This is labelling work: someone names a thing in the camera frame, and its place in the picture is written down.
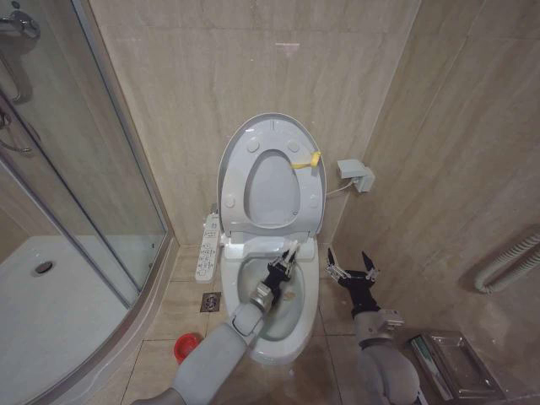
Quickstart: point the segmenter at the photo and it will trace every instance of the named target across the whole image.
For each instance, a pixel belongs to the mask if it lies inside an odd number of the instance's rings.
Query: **shower door frame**
[[[42,392],[39,396],[31,398],[26,405],[49,404],[55,402],[63,394],[72,389],[79,383],[88,373],[93,371],[96,366],[102,362],[107,355],[116,348],[116,345],[124,337],[128,329],[143,309],[147,299],[150,296],[151,290],[158,280],[159,270],[165,265],[167,251],[174,240],[172,225],[165,210],[165,205],[159,194],[159,188],[155,182],[152,170],[146,154],[144,153],[143,145],[138,137],[138,131],[135,127],[131,113],[127,106],[126,99],[122,92],[120,83],[116,76],[115,70],[112,67],[108,51],[105,47],[100,33],[100,29],[95,21],[94,14],[89,5],[88,0],[71,0],[73,10],[78,17],[79,24],[86,37],[89,48],[94,56],[96,66],[103,79],[105,88],[113,108],[120,120],[121,128],[126,136],[126,140],[132,150],[133,157],[143,176],[144,183],[148,189],[148,193],[154,203],[161,224],[164,226],[165,235],[159,245],[158,253],[154,259],[153,265],[148,272],[146,281],[139,293],[139,296],[133,303],[124,319],[116,327],[113,333],[79,366],[77,366],[69,375],[58,381],[54,386]]]

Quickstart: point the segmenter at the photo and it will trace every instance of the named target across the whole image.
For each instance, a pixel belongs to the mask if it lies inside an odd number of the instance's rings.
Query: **white toilet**
[[[230,139],[219,165],[218,205],[224,249],[220,271],[229,314],[247,302],[267,264],[300,243],[292,278],[282,283],[282,298],[268,314],[251,357],[264,364],[287,364],[308,343],[316,317],[319,257],[316,234],[324,213],[326,177],[319,149],[294,118],[262,114]]]

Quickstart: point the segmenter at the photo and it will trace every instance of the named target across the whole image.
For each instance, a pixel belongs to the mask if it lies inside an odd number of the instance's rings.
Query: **gray robot arm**
[[[268,263],[268,276],[240,304],[227,322],[210,333],[182,362],[172,387],[157,397],[132,405],[207,405],[258,336],[264,317],[280,296],[279,285],[290,280],[295,242],[281,257]]]
[[[341,269],[328,250],[327,271],[345,287],[353,301],[351,311],[360,347],[359,372],[372,405],[411,405],[420,388],[413,364],[394,345],[392,333],[403,325],[396,310],[382,310],[371,296],[378,271],[362,252],[367,272]]]

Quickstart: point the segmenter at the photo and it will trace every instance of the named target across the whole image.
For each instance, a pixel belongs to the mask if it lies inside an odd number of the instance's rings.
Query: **tile floor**
[[[368,403],[356,370],[353,321],[346,290],[324,272],[327,245],[320,246],[319,314],[310,343],[293,363],[263,366],[246,356],[214,399],[215,404],[359,404]],[[172,353],[183,333],[210,333],[226,317],[200,313],[204,292],[220,291],[221,280],[197,284],[193,271],[198,247],[182,247],[153,325],[142,344],[89,401],[91,405],[129,405],[170,386],[176,372]]]

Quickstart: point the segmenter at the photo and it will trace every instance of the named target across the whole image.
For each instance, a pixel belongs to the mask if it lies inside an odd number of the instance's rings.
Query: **bidet control panel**
[[[195,281],[211,283],[216,271],[219,244],[219,215],[211,213],[206,217],[202,234],[201,250],[195,270]]]

